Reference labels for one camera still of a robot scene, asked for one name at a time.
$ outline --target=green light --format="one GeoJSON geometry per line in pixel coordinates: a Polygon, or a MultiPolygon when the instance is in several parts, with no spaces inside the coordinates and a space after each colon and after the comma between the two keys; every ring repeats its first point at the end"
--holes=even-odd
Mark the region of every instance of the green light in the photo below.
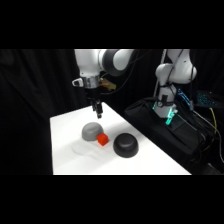
{"type": "Polygon", "coordinates": [[[166,125],[170,125],[172,119],[168,118],[167,121],[166,121],[166,125]]]}
{"type": "Polygon", "coordinates": [[[170,123],[171,123],[171,121],[172,121],[174,115],[175,115],[175,114],[173,113],[173,109],[171,108],[170,111],[169,111],[169,114],[168,114],[168,119],[167,119],[167,121],[166,121],[166,125],[170,125],[170,123]]]}
{"type": "Polygon", "coordinates": [[[153,106],[153,108],[152,108],[152,109],[153,109],[153,110],[155,110],[155,107],[156,107],[156,102],[155,102],[155,104],[154,104],[154,106],[153,106]]]}

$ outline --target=red cube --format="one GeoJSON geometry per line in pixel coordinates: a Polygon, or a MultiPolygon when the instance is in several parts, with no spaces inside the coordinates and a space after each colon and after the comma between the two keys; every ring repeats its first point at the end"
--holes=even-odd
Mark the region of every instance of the red cube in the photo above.
{"type": "Polygon", "coordinates": [[[105,135],[104,133],[102,133],[101,135],[98,135],[97,140],[102,146],[106,145],[109,142],[108,136],[105,135]]]}

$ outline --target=table surface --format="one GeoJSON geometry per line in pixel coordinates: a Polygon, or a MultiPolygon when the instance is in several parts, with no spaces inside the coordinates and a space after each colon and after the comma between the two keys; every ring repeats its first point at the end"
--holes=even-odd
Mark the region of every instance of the table surface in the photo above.
{"type": "Polygon", "coordinates": [[[54,175],[190,175],[105,103],[103,110],[99,120],[92,107],[50,119],[54,175]],[[102,125],[107,145],[82,139],[82,129],[90,122],[102,125]],[[139,153],[133,158],[121,158],[113,150],[122,133],[138,140],[139,153]]]}

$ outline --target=black bowl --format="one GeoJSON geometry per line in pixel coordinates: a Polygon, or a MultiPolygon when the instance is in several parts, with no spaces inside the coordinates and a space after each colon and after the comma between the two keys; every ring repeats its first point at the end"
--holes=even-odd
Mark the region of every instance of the black bowl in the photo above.
{"type": "Polygon", "coordinates": [[[114,141],[114,151],[122,158],[134,157],[139,150],[137,139],[131,134],[121,134],[114,141]]]}

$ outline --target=gray bowl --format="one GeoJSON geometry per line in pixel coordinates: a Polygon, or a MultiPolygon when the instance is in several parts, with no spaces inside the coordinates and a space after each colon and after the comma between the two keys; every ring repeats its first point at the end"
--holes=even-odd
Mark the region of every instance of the gray bowl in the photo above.
{"type": "Polygon", "coordinates": [[[85,125],[82,138],[87,142],[97,141],[97,136],[104,133],[102,126],[96,122],[85,125]]]}

